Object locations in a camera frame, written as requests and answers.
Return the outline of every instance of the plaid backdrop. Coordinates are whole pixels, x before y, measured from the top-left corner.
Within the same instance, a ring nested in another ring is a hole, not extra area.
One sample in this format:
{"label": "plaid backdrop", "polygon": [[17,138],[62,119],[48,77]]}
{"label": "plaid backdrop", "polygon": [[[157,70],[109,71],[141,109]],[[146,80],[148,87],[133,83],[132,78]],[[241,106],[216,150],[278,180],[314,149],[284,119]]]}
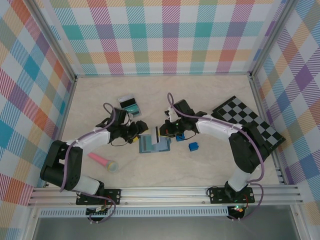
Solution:
{"label": "plaid backdrop", "polygon": [[37,2],[77,73],[121,75],[247,72],[281,0]]}
{"label": "plaid backdrop", "polygon": [[17,239],[72,81],[22,0],[0,0],[0,240]]}
{"label": "plaid backdrop", "polygon": [[256,83],[267,117],[286,138],[280,157],[300,186],[309,231],[320,239],[320,0],[300,0]]}

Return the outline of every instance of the black bracket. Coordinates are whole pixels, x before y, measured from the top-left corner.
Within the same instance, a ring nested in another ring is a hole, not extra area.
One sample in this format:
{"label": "black bracket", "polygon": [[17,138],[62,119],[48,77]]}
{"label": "black bracket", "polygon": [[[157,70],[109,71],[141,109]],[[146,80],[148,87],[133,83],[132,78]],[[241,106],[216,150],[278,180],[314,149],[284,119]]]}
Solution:
{"label": "black bracket", "polygon": [[224,187],[211,187],[208,189],[207,194],[210,197],[211,204],[253,204],[255,202],[254,192],[251,187],[245,187],[241,195],[234,201],[231,201],[225,194]]}
{"label": "black bracket", "polygon": [[[103,196],[106,198],[112,199],[116,205],[120,204],[121,199],[121,189],[104,189]],[[96,198],[92,196],[86,196],[83,194],[80,194],[77,196],[76,205],[110,205],[110,201],[105,201],[105,199]]]}

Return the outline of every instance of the blue box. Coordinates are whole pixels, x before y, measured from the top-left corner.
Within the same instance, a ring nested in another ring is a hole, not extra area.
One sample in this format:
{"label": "blue box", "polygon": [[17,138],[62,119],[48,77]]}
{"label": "blue box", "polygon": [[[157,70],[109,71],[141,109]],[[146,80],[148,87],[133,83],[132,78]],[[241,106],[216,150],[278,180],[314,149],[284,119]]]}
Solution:
{"label": "blue box", "polygon": [[185,134],[184,133],[182,133],[182,136],[175,136],[175,139],[176,139],[176,141],[177,142],[180,142],[180,141],[184,141],[185,140]]}
{"label": "blue box", "polygon": [[198,148],[199,148],[199,145],[196,141],[189,144],[190,152],[196,151],[198,150]]}

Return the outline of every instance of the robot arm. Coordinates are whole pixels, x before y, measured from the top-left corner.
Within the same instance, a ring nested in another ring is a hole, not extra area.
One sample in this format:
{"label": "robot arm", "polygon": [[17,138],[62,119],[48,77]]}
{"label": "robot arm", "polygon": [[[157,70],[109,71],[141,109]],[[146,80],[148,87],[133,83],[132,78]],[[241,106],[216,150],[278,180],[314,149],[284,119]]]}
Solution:
{"label": "robot arm", "polygon": [[169,120],[166,120],[165,124],[160,127],[160,135],[175,137],[181,136],[185,130],[190,130],[196,134],[209,134],[225,142],[229,142],[236,169],[231,178],[225,183],[224,193],[230,201],[241,197],[243,189],[248,185],[247,181],[260,164],[260,161],[252,144],[236,129],[242,129],[253,139],[263,161],[265,161],[270,152],[258,129],[252,123],[246,125],[228,123],[231,126],[226,126],[222,120],[218,120],[220,123],[212,121],[215,119],[214,117],[202,111],[195,113],[184,99],[173,106],[186,115],[204,117],[206,119],[185,117],[176,113],[170,107],[165,112],[169,116]]}
{"label": "robot arm", "polygon": [[[115,121],[107,129],[101,131],[111,122],[112,117],[108,117],[95,126],[93,133],[77,140],[71,147],[68,155],[68,168],[65,190],[83,192],[90,195],[104,195],[104,183],[91,177],[81,174],[83,155],[91,153],[94,149],[111,143],[116,138],[123,138],[127,143],[133,143],[140,134],[148,130],[148,126],[143,121],[131,121],[130,114],[122,109],[114,108]],[[68,147],[74,140],[67,142],[56,140],[48,151],[44,165],[40,172],[42,180],[62,186],[64,179],[64,164],[60,160],[66,158]]]}

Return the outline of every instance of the purple cable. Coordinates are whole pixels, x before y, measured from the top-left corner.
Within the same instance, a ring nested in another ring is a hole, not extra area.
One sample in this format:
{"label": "purple cable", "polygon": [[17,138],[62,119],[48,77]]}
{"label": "purple cable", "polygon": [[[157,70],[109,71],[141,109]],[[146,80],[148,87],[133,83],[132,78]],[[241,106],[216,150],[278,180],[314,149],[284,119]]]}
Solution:
{"label": "purple cable", "polygon": [[[115,110],[115,108],[110,104],[110,103],[107,103],[105,102],[103,104],[103,108],[109,113],[109,111],[107,110],[106,108],[106,105],[110,106],[112,108],[112,111]],[[69,153],[70,153],[70,150],[71,148],[73,147],[73,145],[75,145],[77,143],[77,141],[81,140],[81,139],[84,139],[85,137],[88,137],[92,134],[95,134],[95,133],[99,133],[99,132],[102,132],[104,131],[105,129],[107,129],[108,127],[110,127],[114,121],[116,119],[116,115],[113,114],[112,116],[112,120],[109,124],[107,124],[105,127],[97,130],[97,131],[91,131],[91,132],[88,132],[86,133],[85,135],[82,135],[81,137],[79,137],[78,139],[76,139],[75,141],[73,141],[70,146],[68,147],[68,149],[66,150],[66,153],[65,153],[65,159],[64,159],[64,169],[63,169],[63,181],[62,181],[62,185],[61,185],[61,188],[60,188],[60,193],[65,189],[65,186],[66,186],[66,182],[67,182],[67,169],[68,169],[68,158],[69,158]]]}
{"label": "purple cable", "polygon": [[110,201],[110,202],[113,204],[113,206],[114,206],[111,214],[110,214],[109,216],[104,217],[104,218],[103,218],[102,220],[100,220],[100,221],[93,221],[93,220],[91,219],[92,214],[90,214],[90,215],[89,215],[89,220],[90,220],[91,222],[95,222],[95,223],[97,223],[97,224],[101,224],[101,223],[107,221],[109,218],[111,218],[111,216],[112,216],[113,214],[115,214],[115,212],[116,212],[116,203],[115,203],[115,201],[113,201],[111,198],[108,198],[108,197],[105,197],[105,196],[91,195],[91,194],[88,194],[88,193],[85,193],[85,192],[81,192],[81,194],[82,194],[82,195],[89,196],[89,197],[97,198],[97,199],[105,199],[105,200],[107,200],[107,201]]}
{"label": "purple cable", "polygon": [[259,182],[264,177],[264,175],[265,175],[264,160],[262,159],[261,153],[259,152],[259,149],[258,149],[257,145],[255,144],[255,142],[251,139],[251,137],[245,131],[243,131],[242,129],[240,129],[240,128],[236,127],[236,126],[233,126],[229,122],[225,122],[225,121],[218,120],[218,119],[215,119],[215,118],[208,118],[208,117],[203,117],[203,116],[191,116],[191,115],[184,114],[183,112],[181,112],[181,111],[179,111],[178,109],[175,108],[175,106],[174,106],[174,102],[175,102],[174,101],[174,97],[172,96],[172,94],[170,92],[168,92],[168,94],[167,94],[167,99],[168,99],[168,102],[169,102],[171,108],[173,108],[181,116],[184,116],[186,118],[202,119],[202,120],[208,120],[210,122],[219,123],[219,124],[225,125],[227,127],[234,128],[235,130],[237,130],[240,133],[242,133],[249,140],[249,142],[252,144],[252,146],[253,146],[253,148],[254,148],[254,150],[255,150],[258,158],[259,158],[260,164],[261,164],[261,176],[259,178],[257,178],[257,179],[252,179],[252,180],[248,181],[248,184],[252,183],[252,182]]}

